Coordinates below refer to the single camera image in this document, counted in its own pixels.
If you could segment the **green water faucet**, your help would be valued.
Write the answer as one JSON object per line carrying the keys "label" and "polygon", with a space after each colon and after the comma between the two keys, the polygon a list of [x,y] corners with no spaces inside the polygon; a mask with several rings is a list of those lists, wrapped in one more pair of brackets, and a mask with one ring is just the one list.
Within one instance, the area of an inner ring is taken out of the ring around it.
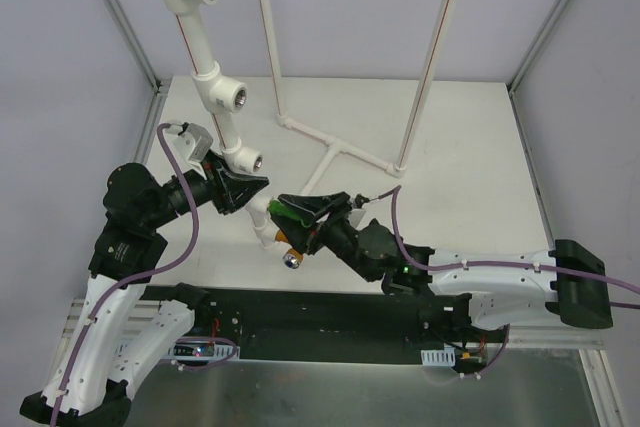
{"label": "green water faucet", "polygon": [[309,228],[311,224],[303,219],[303,217],[297,214],[293,209],[287,207],[279,200],[273,199],[268,203],[267,211],[271,216],[280,216],[284,218],[288,218],[290,220],[296,221],[301,224],[304,228]]}

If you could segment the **white pipe assembly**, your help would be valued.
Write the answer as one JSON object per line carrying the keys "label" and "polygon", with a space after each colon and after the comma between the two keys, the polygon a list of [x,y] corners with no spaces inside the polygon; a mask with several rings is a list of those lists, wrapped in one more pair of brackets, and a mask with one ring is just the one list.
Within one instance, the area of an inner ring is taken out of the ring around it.
{"label": "white pipe assembly", "polygon": [[[246,103],[248,88],[244,83],[224,75],[219,63],[214,58],[200,15],[201,6],[212,6],[218,0],[163,1],[177,21],[191,64],[192,82],[204,109],[211,116],[224,160],[228,162],[234,172],[257,173],[262,165],[263,156],[243,142],[233,121],[234,114]],[[289,115],[283,100],[276,101],[277,122],[280,126],[320,142],[326,147],[324,157],[302,188],[303,194],[311,193],[333,160],[340,154],[349,155],[397,178],[404,175],[456,2],[457,0],[441,1],[436,25],[425,57],[423,72],[416,88],[404,137],[395,161],[386,161],[343,139],[296,121]]]}

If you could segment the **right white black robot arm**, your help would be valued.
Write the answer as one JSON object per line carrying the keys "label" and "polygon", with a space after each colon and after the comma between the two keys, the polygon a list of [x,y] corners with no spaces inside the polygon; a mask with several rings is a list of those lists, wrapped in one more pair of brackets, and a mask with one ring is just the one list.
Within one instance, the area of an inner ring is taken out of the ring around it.
{"label": "right white black robot arm", "polygon": [[549,315],[579,329],[612,327],[604,264],[578,242],[558,239],[549,250],[495,257],[410,245],[398,225],[372,219],[354,226],[352,216],[368,201],[345,192],[281,194],[267,212],[279,229],[276,237],[299,255],[326,249],[365,281],[380,283],[386,295],[463,298],[466,307],[450,316],[451,332],[461,341]]}

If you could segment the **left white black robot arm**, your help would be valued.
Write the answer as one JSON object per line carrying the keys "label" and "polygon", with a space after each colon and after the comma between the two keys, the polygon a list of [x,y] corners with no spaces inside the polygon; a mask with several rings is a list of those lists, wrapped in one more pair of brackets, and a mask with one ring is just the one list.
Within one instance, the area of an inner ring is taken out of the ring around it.
{"label": "left white black robot arm", "polygon": [[269,184],[267,178],[233,172],[215,152],[197,170],[176,171],[159,184],[140,163],[116,168],[103,198],[106,224],[89,264],[84,304],[71,344],[46,387],[24,398],[19,413],[49,426],[122,426],[137,390],[180,338],[210,335],[209,294],[189,284],[171,288],[151,323],[123,351],[125,324],[150,279],[164,272],[159,261],[168,242],[159,230],[188,214],[192,234],[180,265],[199,235],[197,209],[207,203],[223,214],[245,207]]}

